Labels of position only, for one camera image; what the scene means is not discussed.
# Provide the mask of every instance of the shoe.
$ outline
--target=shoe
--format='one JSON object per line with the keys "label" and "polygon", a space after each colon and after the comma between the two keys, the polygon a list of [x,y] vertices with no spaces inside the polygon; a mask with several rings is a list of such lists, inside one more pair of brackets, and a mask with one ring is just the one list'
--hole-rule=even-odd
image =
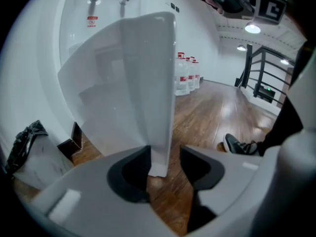
{"label": "shoe", "polygon": [[252,141],[251,143],[241,143],[231,134],[224,136],[224,148],[226,152],[238,155],[254,155],[258,149],[257,143]]}

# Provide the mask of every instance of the black trash bag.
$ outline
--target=black trash bag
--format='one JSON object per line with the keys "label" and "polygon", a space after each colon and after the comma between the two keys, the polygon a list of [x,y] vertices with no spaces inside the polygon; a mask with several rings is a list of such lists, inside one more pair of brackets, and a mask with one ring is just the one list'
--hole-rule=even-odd
{"label": "black trash bag", "polygon": [[39,120],[33,122],[26,127],[23,132],[16,135],[13,148],[6,161],[5,170],[7,174],[13,174],[22,167],[29,155],[32,144],[38,135],[48,136],[48,133]]}

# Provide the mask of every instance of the trash can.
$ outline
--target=trash can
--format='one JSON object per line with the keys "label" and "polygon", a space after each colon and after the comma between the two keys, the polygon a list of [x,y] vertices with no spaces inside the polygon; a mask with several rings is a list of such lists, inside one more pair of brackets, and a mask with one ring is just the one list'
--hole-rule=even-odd
{"label": "trash can", "polygon": [[16,136],[5,170],[22,182],[43,190],[73,167],[37,120]]}

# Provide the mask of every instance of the white shoe sole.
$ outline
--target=white shoe sole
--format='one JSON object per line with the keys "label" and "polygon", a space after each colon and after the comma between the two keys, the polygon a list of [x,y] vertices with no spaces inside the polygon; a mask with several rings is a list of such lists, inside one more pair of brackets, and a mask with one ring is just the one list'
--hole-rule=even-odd
{"label": "white shoe sole", "polygon": [[227,141],[226,141],[226,139],[225,139],[225,135],[224,135],[224,139],[223,139],[223,144],[224,144],[225,151],[226,151],[227,153],[231,153],[231,154],[232,154],[232,152],[230,151],[229,146],[228,146],[228,144],[227,144]]}

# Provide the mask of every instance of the railing post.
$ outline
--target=railing post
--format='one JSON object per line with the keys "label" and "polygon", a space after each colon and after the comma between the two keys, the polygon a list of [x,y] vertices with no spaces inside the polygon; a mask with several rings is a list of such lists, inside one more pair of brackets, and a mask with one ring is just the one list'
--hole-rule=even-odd
{"label": "railing post", "polygon": [[261,58],[261,67],[260,67],[260,72],[259,72],[259,77],[257,81],[257,86],[255,87],[255,90],[253,91],[253,96],[257,97],[260,89],[260,85],[262,82],[262,76],[263,76],[263,71],[265,70],[265,63],[266,63],[266,52],[265,50],[262,51],[262,58]]}
{"label": "railing post", "polygon": [[242,87],[247,87],[248,83],[248,78],[250,74],[250,67],[251,67],[251,55],[252,55],[252,45],[247,44],[247,54],[246,54],[246,64],[245,64],[245,69],[243,71],[243,77],[241,81],[241,86]]}

